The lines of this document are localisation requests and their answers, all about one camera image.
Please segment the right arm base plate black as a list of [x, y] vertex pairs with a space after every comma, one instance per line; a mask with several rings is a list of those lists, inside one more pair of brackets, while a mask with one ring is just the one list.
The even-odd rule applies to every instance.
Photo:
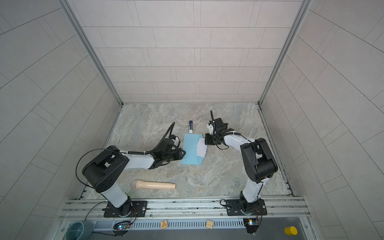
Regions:
[[259, 199], [253, 203], [245, 200], [225, 200], [224, 207], [228, 216], [266, 216], [268, 214], [267, 207], [263, 199]]

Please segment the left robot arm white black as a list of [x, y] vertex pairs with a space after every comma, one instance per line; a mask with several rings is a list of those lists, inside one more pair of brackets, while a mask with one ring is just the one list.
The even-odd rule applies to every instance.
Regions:
[[86, 187], [94, 189], [107, 200], [107, 207], [103, 209], [104, 217], [143, 217], [145, 215], [147, 203], [144, 202], [144, 208], [140, 210], [139, 205], [122, 190], [117, 180], [125, 170], [153, 170], [166, 166], [172, 161], [182, 160], [186, 151], [180, 147], [180, 138], [172, 134], [175, 124], [173, 122], [170, 125], [159, 143], [149, 151], [122, 151], [113, 145], [88, 151], [86, 154], [95, 151], [100, 153], [81, 171], [87, 183], [78, 175], [80, 162], [77, 162], [75, 167], [77, 180]]

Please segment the teal paper envelope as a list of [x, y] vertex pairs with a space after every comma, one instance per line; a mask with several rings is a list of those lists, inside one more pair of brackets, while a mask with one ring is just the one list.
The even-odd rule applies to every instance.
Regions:
[[202, 138], [202, 135], [185, 134], [182, 149], [186, 152], [186, 155], [181, 160], [182, 165], [202, 164], [204, 158], [197, 155], [198, 142]]

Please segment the blue bordered floral letter paper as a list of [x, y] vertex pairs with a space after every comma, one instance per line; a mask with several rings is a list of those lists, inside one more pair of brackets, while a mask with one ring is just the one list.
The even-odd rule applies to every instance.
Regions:
[[205, 144], [205, 138], [200, 138], [197, 144], [197, 156], [204, 158], [207, 153], [207, 145]]

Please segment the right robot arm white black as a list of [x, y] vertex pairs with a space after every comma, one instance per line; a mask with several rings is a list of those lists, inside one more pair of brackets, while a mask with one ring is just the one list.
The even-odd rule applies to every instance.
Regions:
[[261, 190], [265, 183], [279, 170], [278, 164], [267, 141], [263, 138], [252, 139], [229, 128], [221, 118], [214, 118], [208, 123], [209, 132], [205, 135], [205, 145], [224, 145], [232, 147], [242, 154], [244, 169], [248, 176], [247, 183], [240, 193], [239, 208], [244, 215], [266, 215], [265, 204], [262, 203]]

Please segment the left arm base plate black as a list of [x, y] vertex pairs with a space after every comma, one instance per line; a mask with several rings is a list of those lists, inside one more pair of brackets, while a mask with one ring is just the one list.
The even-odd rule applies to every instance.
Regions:
[[147, 201], [132, 201], [128, 199], [119, 208], [108, 202], [103, 208], [105, 218], [144, 217], [147, 210]]

